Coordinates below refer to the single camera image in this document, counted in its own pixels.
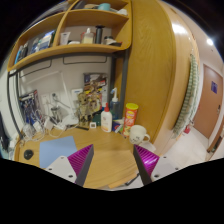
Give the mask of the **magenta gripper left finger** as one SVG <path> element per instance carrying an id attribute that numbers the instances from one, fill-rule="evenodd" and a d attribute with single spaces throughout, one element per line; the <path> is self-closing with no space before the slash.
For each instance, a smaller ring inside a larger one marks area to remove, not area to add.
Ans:
<path id="1" fill-rule="evenodd" d="M 88 145 L 70 156 L 59 156 L 46 171 L 83 186 L 94 155 L 94 146 Z"/>

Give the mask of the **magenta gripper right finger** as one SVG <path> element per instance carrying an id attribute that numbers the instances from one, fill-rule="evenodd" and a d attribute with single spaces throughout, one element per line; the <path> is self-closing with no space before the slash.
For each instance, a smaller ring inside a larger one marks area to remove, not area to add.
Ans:
<path id="1" fill-rule="evenodd" d="M 180 170 L 180 167 L 167 156 L 159 157 L 139 145 L 133 147 L 133 155 L 143 185 L 150 184 Z"/>

